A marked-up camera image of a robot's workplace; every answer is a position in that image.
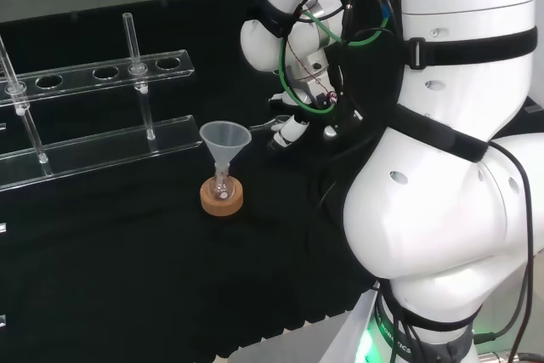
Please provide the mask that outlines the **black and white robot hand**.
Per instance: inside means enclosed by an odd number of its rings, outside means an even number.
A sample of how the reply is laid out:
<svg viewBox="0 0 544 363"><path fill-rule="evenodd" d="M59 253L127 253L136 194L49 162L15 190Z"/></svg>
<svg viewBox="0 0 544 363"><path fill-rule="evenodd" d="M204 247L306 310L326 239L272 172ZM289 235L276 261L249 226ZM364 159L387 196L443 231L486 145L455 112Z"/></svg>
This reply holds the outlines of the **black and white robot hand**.
<svg viewBox="0 0 544 363"><path fill-rule="evenodd" d="M274 94L269 106L280 112L280 121L272 126L274 131L269 146L272 150L286 150L299 141L309 128L309 118L287 93Z"/></svg>

